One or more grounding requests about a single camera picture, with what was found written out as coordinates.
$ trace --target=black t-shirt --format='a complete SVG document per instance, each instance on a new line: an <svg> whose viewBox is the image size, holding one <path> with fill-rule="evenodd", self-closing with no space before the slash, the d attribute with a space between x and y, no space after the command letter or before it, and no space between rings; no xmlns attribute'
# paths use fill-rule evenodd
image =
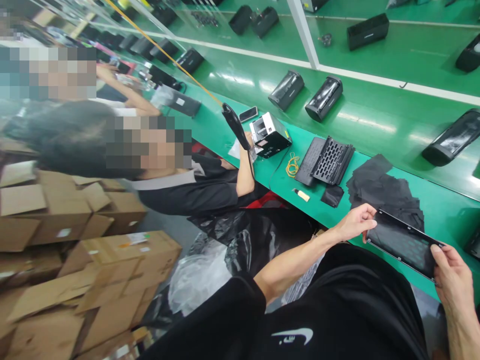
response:
<svg viewBox="0 0 480 360"><path fill-rule="evenodd" d="M354 245L330 249L299 300L265 308L252 277L234 276L140 359L429 359L408 281Z"/></svg>
<svg viewBox="0 0 480 360"><path fill-rule="evenodd" d="M246 207L268 192L255 183L255 191L238 197L238 170L222 167L219 158L192 154L204 175L195 174L194 182L159 189L139 190L140 200L150 209L168 215L208 216Z"/></svg>

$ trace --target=black hair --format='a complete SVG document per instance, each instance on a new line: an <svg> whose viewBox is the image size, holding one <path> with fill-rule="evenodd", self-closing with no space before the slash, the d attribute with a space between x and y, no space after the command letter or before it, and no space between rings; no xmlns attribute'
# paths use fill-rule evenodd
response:
<svg viewBox="0 0 480 360"><path fill-rule="evenodd" d="M134 179L145 170L131 166L131 156L107 166L108 124L116 115L97 101L71 101L25 119L18 136L39 154L38 164L51 171L87 178Z"/></svg>

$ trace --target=nike logo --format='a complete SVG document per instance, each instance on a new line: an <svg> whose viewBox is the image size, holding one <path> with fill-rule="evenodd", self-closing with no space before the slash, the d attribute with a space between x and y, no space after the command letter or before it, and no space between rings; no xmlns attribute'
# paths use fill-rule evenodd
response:
<svg viewBox="0 0 480 360"><path fill-rule="evenodd" d="M276 332L271 336L288 336L288 338L285 338L284 343L293 343L293 341L295 340L295 335L304 336L305 342L303 343L303 345L307 345L309 341L312 339L312 337L314 336L314 331L307 327L302 327L297 330L287 330L282 332Z"/></svg>

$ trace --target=yellow rope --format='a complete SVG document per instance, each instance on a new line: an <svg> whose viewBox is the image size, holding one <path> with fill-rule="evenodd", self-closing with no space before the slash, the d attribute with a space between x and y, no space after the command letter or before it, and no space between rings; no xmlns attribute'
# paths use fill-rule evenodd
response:
<svg viewBox="0 0 480 360"><path fill-rule="evenodd" d="M290 160L288 161L288 165L286 166L286 173L289 177L294 178L299 171L299 163L297 161L300 160L299 156L295 156L294 152L290 153Z"/></svg>
<svg viewBox="0 0 480 360"><path fill-rule="evenodd" d="M148 39L148 41L150 41L150 42L151 42L153 45L155 45L162 53L164 53L167 58L169 58L170 60L172 60L175 65L177 65L185 74L188 75L188 77L190 77L190 79L192 79L194 82L196 82L196 84L197 84L199 87L201 87L201 88L203 89L203 91L205 91L208 95L210 95L211 98L218 103L218 105L222 106L222 102L221 102L220 100L218 100L210 91L208 91L201 83L199 83L192 75L190 75L190 74L188 73L188 71L186 71L183 67L181 67L178 62L176 62L174 59L172 59L172 58L170 57L170 55L168 55L155 41L153 41L150 36L148 36L146 33L144 33L144 32L142 31L142 29L137 26L136 23L134 23L128 16L126 16L126 15L124 14L124 12L123 12L122 10L120 10L119 7L116 6L116 5L112 2L112 0L105 0L105 1L106 1L117 13L119 13L121 16L123 16L123 18L124 18L125 20L127 20L135 29L137 29L137 30L140 32L140 34L142 34L145 38Z"/></svg>

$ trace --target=yellow wire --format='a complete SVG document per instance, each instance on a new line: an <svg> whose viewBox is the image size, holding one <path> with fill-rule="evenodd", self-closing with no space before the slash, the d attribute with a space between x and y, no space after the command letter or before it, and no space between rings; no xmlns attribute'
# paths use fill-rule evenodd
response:
<svg viewBox="0 0 480 360"><path fill-rule="evenodd" d="M215 101L218 103L218 105L222 106L223 103L222 103L220 100L218 100L215 96L213 96L213 94L212 94L210 91L208 91L201 83L199 83L192 75L190 75L188 71L186 71L183 67L181 67L178 62L176 62L174 59L172 59L172 58L170 57L170 55L168 55L155 41L153 41L150 36L148 36L146 33L144 33L144 32L142 31L142 29L137 26L136 23L134 23L127 15L125 15L124 12L123 12L122 10L120 10L119 7L116 6L116 5L112 2L112 0L105 0L105 1L106 1L117 13L119 13L121 16L123 16L123 18L124 18L125 20L127 20L135 29L137 29L137 30L140 32L140 34L142 34L145 38L148 39L148 41L150 41L150 42L151 42L153 45L155 45L162 53L164 53L167 58L169 58L170 60L172 60L173 63L174 63L176 66L178 66L185 74L187 74L187 75L190 77L190 79L192 79L194 82L196 82L197 85L203 89L203 91L205 91L208 95L211 96L211 98L212 98L213 100L215 100Z"/></svg>
<svg viewBox="0 0 480 360"><path fill-rule="evenodd" d="M300 160L299 156L295 156L294 152L290 153L290 160L288 161L288 165L286 166L286 173L289 177L294 178L299 170L299 163L297 161Z"/></svg>

